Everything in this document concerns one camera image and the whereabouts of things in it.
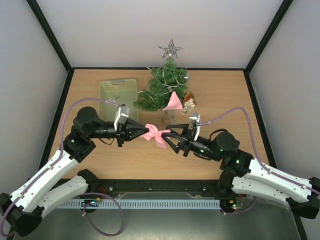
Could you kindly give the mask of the pink ornaments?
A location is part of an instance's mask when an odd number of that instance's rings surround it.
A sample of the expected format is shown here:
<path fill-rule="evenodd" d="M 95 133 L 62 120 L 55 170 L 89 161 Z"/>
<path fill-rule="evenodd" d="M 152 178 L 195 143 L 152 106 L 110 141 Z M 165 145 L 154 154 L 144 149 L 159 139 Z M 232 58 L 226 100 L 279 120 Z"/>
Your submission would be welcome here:
<path fill-rule="evenodd" d="M 146 124 L 145 127 L 149 130 L 147 133 L 144 133 L 141 135 L 141 138 L 144 138 L 147 141 L 150 141 L 152 138 L 154 138 L 155 143 L 158 147 L 162 149 L 166 149 L 166 142 L 162 138 L 163 133 L 170 133 L 171 131 L 169 129 L 166 130 L 158 130 L 158 128 L 153 124 Z"/>

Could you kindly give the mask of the pink felt triangle ornament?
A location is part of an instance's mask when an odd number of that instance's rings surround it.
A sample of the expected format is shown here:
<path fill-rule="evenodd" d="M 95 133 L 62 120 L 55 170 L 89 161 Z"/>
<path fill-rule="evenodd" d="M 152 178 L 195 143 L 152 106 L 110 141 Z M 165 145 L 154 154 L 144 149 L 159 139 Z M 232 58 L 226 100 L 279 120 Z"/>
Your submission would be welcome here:
<path fill-rule="evenodd" d="M 172 92 L 167 106 L 162 109 L 162 111 L 171 111 L 171 110 L 183 110 L 181 100 L 179 99 L 175 91 Z"/>

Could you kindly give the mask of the brown gingerbread ornament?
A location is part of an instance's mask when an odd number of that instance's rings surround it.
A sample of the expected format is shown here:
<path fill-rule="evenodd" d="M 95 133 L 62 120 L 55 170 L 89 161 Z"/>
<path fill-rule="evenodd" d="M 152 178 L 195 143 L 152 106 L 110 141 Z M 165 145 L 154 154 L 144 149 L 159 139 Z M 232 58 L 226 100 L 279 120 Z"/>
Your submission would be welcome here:
<path fill-rule="evenodd" d="M 197 106 L 197 102 L 195 100 L 195 95 L 192 92 L 187 93 L 184 96 L 183 104 L 182 104 L 182 114 L 186 115 L 191 112 Z"/>

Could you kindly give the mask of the green plastic basket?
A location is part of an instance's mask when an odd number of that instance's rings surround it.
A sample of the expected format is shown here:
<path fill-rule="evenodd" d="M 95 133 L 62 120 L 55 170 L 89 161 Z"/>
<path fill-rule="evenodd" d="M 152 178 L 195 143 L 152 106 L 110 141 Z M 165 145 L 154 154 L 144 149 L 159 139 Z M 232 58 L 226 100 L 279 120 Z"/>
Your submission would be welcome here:
<path fill-rule="evenodd" d="M 139 110 L 133 103 L 138 100 L 137 81 L 134 78 L 113 79 L 101 81 L 99 84 L 99 98 L 124 104 L 129 108 L 129 117 L 139 122 Z M 98 115 L 107 122 L 114 121 L 117 108 L 108 103 L 98 103 Z"/>

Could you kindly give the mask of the small green christmas tree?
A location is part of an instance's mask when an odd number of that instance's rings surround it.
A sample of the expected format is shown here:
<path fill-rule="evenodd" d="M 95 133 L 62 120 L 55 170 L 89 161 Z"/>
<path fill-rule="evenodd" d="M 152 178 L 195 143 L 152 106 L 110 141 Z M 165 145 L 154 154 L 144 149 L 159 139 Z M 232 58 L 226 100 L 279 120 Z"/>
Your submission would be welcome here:
<path fill-rule="evenodd" d="M 175 113 L 178 110 L 162 111 L 162 109 L 167 106 L 173 91 L 183 103 L 188 93 L 188 80 L 184 79 L 188 72 L 185 68 L 177 67 L 175 59 L 171 57 L 167 57 L 161 67 L 151 68 L 150 72 L 151 77 L 147 87 L 137 92 L 137 101 L 133 105 L 144 112 L 160 113 L 162 122 L 174 123 Z"/>

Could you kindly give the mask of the silver star ornament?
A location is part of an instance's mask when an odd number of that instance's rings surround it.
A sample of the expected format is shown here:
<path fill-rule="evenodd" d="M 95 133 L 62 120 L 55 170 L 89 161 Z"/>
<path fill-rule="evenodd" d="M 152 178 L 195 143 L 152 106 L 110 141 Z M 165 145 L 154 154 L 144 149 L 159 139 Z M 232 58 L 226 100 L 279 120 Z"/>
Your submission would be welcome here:
<path fill-rule="evenodd" d="M 178 59 L 178 51 L 183 50 L 183 46 L 175 46 L 173 39 L 171 39 L 168 45 L 158 46 L 163 51 L 162 59 L 164 58 L 176 58 Z"/>

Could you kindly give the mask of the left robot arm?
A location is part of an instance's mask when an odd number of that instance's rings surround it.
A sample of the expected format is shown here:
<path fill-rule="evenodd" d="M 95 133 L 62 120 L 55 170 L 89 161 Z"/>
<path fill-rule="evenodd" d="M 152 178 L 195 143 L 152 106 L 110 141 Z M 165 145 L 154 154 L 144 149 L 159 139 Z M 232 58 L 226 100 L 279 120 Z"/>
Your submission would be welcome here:
<path fill-rule="evenodd" d="M 129 109 L 125 106 L 118 108 L 114 121 L 103 121 L 93 107 L 81 108 L 73 120 L 70 134 L 52 158 L 20 188 L 10 194 L 1 193 L 2 220 L 22 237 L 32 233 L 60 204 L 97 187 L 99 179 L 88 169 L 56 186 L 94 150 L 93 139 L 116 139 L 121 147 L 124 142 L 148 132 L 144 125 L 129 118 Z"/>

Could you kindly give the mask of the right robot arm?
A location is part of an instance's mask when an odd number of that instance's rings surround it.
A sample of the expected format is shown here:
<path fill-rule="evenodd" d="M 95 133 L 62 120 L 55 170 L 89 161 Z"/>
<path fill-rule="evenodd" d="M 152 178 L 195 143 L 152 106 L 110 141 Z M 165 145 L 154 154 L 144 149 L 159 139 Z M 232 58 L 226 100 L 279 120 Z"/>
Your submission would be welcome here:
<path fill-rule="evenodd" d="M 315 219 L 320 212 L 320 180 L 297 177 L 260 162 L 239 148 L 240 142 L 220 128 L 209 138 L 199 135 L 199 127 L 188 124 L 168 125 L 161 134 L 175 153 L 189 152 L 207 161 L 220 163 L 218 191 L 224 195 L 251 195 L 276 203 L 293 214 Z"/>

